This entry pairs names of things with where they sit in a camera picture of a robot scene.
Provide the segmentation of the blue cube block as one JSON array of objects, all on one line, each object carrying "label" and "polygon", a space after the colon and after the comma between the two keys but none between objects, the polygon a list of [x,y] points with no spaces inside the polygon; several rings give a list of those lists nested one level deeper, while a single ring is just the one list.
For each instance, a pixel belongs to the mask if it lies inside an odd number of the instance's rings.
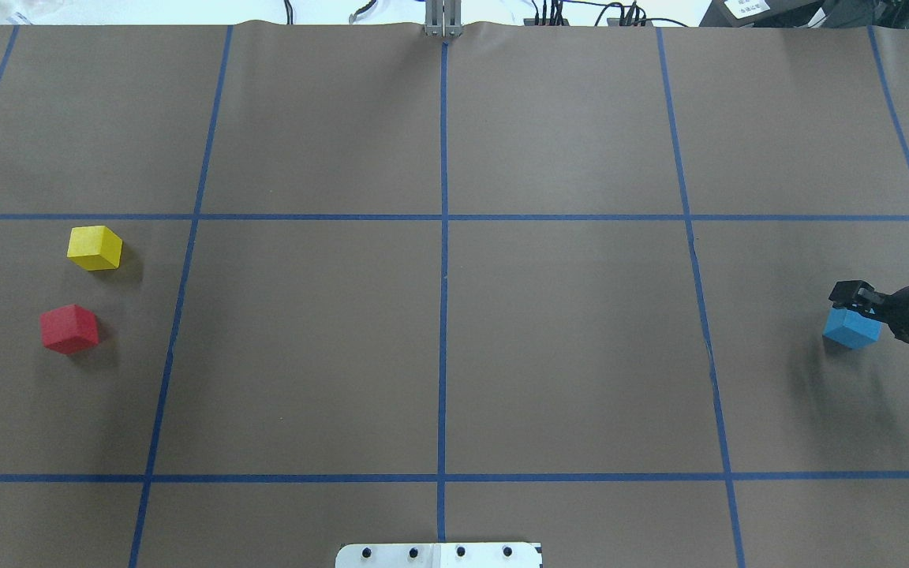
[{"label": "blue cube block", "polygon": [[879,341],[883,323],[851,310],[831,307],[822,337],[847,349],[862,349]]}]

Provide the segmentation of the yellow cube block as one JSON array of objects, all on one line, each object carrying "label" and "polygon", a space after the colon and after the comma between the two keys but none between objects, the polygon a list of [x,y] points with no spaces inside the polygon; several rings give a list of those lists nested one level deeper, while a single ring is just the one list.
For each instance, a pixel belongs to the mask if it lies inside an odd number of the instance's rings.
[{"label": "yellow cube block", "polygon": [[107,226],[77,226],[69,234],[66,258],[88,272],[119,269],[124,241]]}]

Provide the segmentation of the red cube block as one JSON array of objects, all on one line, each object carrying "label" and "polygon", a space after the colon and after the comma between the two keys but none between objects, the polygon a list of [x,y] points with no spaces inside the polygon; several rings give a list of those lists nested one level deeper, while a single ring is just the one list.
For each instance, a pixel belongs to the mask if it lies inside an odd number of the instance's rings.
[{"label": "red cube block", "polygon": [[41,345],[50,351],[73,355],[100,342],[97,316],[80,305],[64,305],[39,316]]}]

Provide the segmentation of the aluminium frame post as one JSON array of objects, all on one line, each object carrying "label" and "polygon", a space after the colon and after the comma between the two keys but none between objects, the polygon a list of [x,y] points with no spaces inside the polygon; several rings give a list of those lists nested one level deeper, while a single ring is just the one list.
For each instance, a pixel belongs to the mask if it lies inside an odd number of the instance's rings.
[{"label": "aluminium frame post", "polygon": [[453,39],[464,32],[461,0],[426,0],[425,35]]}]

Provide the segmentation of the white central pedestal column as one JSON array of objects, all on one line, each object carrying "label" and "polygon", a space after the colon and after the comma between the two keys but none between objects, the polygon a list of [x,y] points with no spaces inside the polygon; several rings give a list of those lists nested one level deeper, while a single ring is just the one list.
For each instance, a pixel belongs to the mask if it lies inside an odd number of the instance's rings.
[{"label": "white central pedestal column", "polygon": [[527,542],[350,544],[335,567],[542,567],[541,545]]}]

